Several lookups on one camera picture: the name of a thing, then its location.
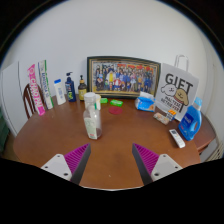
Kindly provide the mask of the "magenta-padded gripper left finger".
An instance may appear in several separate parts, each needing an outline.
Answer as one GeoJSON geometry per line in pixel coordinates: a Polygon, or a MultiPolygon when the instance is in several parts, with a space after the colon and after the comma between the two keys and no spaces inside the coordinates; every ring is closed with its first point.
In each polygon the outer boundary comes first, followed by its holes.
{"type": "Polygon", "coordinates": [[[79,184],[90,154],[91,146],[87,143],[65,155],[56,154],[42,166],[42,169],[65,180],[79,184]]]}

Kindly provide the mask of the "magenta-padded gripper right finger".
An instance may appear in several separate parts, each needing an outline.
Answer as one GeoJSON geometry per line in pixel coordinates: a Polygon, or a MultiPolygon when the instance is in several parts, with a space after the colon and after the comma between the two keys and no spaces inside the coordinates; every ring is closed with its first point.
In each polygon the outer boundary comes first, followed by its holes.
{"type": "Polygon", "coordinates": [[[136,143],[132,145],[132,154],[144,185],[182,169],[169,155],[158,155],[136,143]]]}

